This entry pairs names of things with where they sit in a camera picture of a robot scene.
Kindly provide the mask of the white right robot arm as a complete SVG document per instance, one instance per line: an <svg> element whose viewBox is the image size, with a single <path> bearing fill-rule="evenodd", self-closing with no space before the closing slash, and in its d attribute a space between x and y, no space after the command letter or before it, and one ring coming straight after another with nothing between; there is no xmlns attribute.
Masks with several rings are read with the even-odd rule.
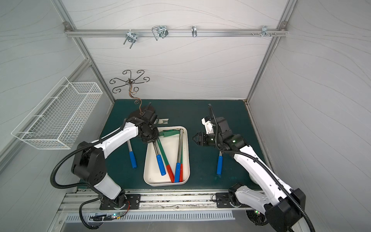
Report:
<svg viewBox="0 0 371 232"><path fill-rule="evenodd" d="M304 217L304 192L299 188L293 189L274 174L240 134L233 134L223 117L205 117L202 124L205 132L197 133L193 141L197 145L215 147L223 154L229 154L263 190L258 192L236 184L230 189L231 205L250 206L263 215L275 231L291 231L292 226Z"/></svg>

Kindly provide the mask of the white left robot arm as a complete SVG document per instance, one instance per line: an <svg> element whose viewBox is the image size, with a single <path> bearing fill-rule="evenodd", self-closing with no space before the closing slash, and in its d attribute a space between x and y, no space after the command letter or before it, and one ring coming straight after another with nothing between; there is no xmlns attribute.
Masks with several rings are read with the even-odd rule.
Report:
<svg viewBox="0 0 371 232"><path fill-rule="evenodd" d="M111 207L122 209L127 201L125 190L109 176L105 161L120 146L132 138L139 136L144 144L154 142L159 137L155 126L157 114L151 105L142 112L132 112L129 119L118 129L92 142L82 142L74 156L71 172L85 181L97 194L103 196Z"/></svg>

